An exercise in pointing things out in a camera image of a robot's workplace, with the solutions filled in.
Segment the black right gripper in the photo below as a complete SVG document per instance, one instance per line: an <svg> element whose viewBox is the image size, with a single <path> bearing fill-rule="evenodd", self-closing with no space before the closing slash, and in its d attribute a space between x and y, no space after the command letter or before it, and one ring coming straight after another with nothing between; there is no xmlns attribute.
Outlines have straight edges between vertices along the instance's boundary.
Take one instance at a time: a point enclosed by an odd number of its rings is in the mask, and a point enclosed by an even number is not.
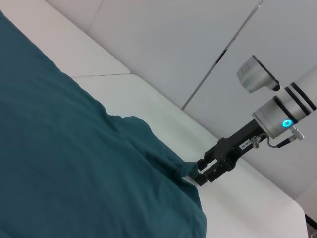
<svg viewBox="0 0 317 238"><path fill-rule="evenodd" d="M222 138L216 145L208 150L203 158L197 161L198 169L202 171L209 163L216 160L214 165L202 174L194 177L194 181L199 186L208 181L212 183L225 172L235 168L239 158L254 148L252 138L257 139L255 144L259 144L267 138L267 134L255 120L250 121L229 138Z"/></svg>

